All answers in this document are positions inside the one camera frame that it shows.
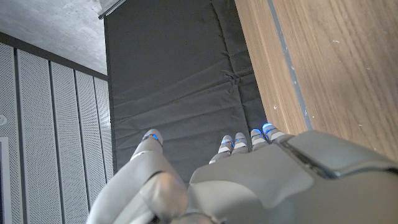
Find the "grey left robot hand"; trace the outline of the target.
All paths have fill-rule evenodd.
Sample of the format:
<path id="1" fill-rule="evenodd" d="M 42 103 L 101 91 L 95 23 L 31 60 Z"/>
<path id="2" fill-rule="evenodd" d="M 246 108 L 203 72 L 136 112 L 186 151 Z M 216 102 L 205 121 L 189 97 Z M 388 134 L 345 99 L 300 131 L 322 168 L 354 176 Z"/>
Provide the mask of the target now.
<path id="1" fill-rule="evenodd" d="M 88 223 L 396 223 L 397 162 L 318 131 L 270 123 L 225 136 L 185 183 L 145 133 L 105 185 Z"/>

